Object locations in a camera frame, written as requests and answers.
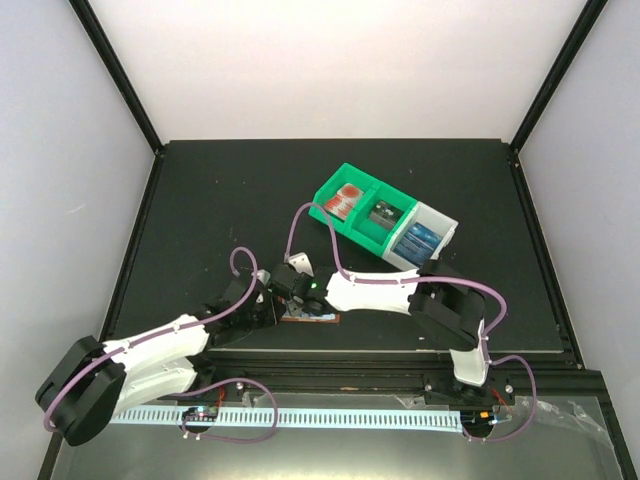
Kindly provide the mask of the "green bin with red cards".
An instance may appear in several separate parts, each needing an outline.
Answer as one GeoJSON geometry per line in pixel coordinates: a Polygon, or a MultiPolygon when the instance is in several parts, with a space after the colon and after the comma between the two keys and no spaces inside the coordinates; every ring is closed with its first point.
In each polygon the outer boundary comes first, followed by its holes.
{"type": "Polygon", "coordinates": [[[309,215],[322,223],[328,220],[337,233],[347,235],[354,224],[356,214],[365,201],[379,189],[382,182],[359,168],[344,163],[316,191],[309,215]]]}

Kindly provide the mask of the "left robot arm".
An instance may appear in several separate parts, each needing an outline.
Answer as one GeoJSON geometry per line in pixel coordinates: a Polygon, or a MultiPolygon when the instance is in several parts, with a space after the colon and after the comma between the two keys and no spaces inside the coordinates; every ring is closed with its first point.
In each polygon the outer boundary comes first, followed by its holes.
{"type": "Polygon", "coordinates": [[[167,395],[207,397],[215,376],[201,354],[219,343],[278,323],[284,305],[251,276],[235,278],[212,303],[138,335],[72,344],[35,401],[43,425],[71,446],[97,436],[121,412],[167,395]]]}

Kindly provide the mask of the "brown leather card holder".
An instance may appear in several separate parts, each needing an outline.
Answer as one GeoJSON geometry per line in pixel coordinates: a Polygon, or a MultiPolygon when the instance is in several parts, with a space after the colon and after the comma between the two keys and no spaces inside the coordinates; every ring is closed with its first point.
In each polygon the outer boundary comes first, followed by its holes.
{"type": "Polygon", "coordinates": [[[301,306],[293,300],[284,300],[280,298],[279,301],[285,306],[285,311],[281,317],[282,322],[319,324],[338,324],[340,322],[339,314],[311,314],[304,312],[301,306]]]}

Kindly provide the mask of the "blue credit card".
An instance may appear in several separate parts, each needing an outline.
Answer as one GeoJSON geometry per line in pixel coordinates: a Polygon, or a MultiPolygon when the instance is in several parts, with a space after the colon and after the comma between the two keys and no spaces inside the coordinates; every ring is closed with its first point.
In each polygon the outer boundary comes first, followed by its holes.
{"type": "Polygon", "coordinates": [[[312,322],[335,322],[335,321],[339,321],[339,315],[336,315],[336,314],[316,315],[316,314],[305,313],[300,318],[304,319],[305,321],[308,320],[308,321],[312,321],[312,322]]]}

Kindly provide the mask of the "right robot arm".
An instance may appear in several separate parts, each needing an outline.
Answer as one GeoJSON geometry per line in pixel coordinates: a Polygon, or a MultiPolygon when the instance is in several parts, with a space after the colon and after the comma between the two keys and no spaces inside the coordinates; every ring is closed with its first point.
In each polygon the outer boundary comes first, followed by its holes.
{"type": "Polygon", "coordinates": [[[454,388],[461,400],[476,403],[491,390],[483,338],[486,299],[470,281],[442,276],[434,260],[420,269],[395,273],[323,267],[311,275],[281,264],[267,288],[312,315],[382,311],[409,316],[451,355],[454,388]]]}

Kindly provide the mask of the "green bin with black cards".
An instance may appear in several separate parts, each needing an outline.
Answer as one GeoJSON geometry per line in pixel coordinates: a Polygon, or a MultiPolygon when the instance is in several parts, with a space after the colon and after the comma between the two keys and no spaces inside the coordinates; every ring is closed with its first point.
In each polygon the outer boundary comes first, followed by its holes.
{"type": "Polygon", "coordinates": [[[382,257],[392,234],[417,200],[384,182],[368,189],[346,220],[344,236],[382,257]]]}

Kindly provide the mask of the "white bin with blue cards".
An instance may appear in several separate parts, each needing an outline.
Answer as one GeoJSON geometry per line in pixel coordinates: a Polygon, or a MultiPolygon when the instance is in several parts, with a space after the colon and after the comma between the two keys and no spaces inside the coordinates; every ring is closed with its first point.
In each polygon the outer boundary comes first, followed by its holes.
{"type": "Polygon", "coordinates": [[[389,233],[382,259],[400,270],[437,260],[458,227],[456,220],[422,202],[404,211],[380,200],[373,213],[382,220],[383,232],[389,233]]]}

